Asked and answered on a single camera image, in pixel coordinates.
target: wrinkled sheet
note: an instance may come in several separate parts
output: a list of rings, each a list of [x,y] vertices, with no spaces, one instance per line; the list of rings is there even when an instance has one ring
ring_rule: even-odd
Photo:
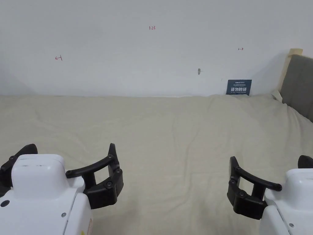
[[[313,156],[312,139],[313,124],[271,96],[0,97],[1,164],[35,143],[75,169],[116,144],[124,188],[115,205],[93,210],[93,235],[258,234],[259,221],[227,199],[229,158],[283,183],[300,155]]]

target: bed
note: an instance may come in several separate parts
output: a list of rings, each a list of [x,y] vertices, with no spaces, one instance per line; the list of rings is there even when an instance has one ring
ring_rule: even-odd
[[[236,156],[245,170],[280,183],[300,155],[313,156],[313,124],[284,103],[286,82],[283,102],[272,95],[1,96],[0,163],[35,143],[75,169],[115,143],[124,188],[115,205],[93,211],[92,234],[258,234],[259,221],[235,214],[227,200],[228,162]],[[107,176],[99,171],[96,180]],[[251,192],[250,183],[240,186]]]

